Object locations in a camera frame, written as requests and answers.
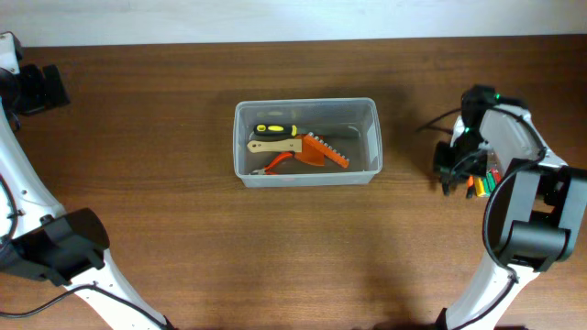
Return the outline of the clear plastic storage container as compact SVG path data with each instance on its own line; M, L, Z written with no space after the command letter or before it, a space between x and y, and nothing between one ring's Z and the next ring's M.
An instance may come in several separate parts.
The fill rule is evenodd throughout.
M242 102L233 156L248 188L366 184L382 170L376 104L370 98Z

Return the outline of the orange black needle-nose pliers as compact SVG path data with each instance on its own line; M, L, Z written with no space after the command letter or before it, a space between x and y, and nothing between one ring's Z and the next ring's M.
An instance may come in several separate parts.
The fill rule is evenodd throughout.
M474 178L472 176L469 177L467 180L467 191L466 191L466 198L471 199L476 193L476 189L474 186Z

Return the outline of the metal file yellow black handle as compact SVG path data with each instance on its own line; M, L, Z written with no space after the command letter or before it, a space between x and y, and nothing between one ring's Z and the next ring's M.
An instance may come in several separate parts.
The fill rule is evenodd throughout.
M257 124L253 133L259 137L268 138L294 138L298 135L314 135L333 138L357 138L360 132L357 128L342 125L326 126L299 126L278 124Z

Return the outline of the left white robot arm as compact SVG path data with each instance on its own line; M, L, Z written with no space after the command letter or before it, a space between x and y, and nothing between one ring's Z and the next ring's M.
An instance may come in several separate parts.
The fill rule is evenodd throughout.
M69 296L87 303L113 329L170 329L172 323L149 306L118 269L110 240L89 208L66 212L48 191L1 112L1 271L49 281L64 292L28 312L26 318Z

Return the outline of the clear screwdriver set case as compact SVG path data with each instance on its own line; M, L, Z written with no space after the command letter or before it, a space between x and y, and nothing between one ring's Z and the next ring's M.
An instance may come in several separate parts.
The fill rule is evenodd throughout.
M485 173L473 175L468 180L468 196L489 197L501 181L499 162L493 151L487 154Z

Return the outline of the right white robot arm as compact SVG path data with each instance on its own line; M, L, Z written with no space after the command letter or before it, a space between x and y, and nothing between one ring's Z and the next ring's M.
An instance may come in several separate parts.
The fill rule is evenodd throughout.
M444 194L469 178L489 188L485 252L466 291L440 312L436 329L493 329L515 297L572 254L586 209L586 172L558 157L527 105L490 86L463 93L451 140L436 145Z

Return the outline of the orange bit holder strip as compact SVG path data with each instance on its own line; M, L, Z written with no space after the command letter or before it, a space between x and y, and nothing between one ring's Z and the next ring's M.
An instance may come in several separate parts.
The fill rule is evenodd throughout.
M303 142L323 154L326 158L337 163L341 168L346 169L349 166L349 159L346 156L328 145L322 138L314 135L312 132L303 137Z

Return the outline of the small red diagonal cutters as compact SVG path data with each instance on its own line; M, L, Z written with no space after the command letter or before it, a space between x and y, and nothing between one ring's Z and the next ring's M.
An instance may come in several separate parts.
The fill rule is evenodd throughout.
M286 160L292 159L294 157L294 153L291 151L286 151L286 152L282 152L280 153L278 156L276 156L268 165L257 169L257 170L253 170L250 174L251 175L276 175L276 172L274 172L274 168L283 163Z

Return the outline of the orange scraper wooden handle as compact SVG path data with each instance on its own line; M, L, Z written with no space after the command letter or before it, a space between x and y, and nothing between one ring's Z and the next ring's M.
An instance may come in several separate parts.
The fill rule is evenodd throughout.
M277 141L251 140L247 148L251 153L291 151L297 160L305 164L324 167L325 156L303 142L303 137L304 135L299 135Z

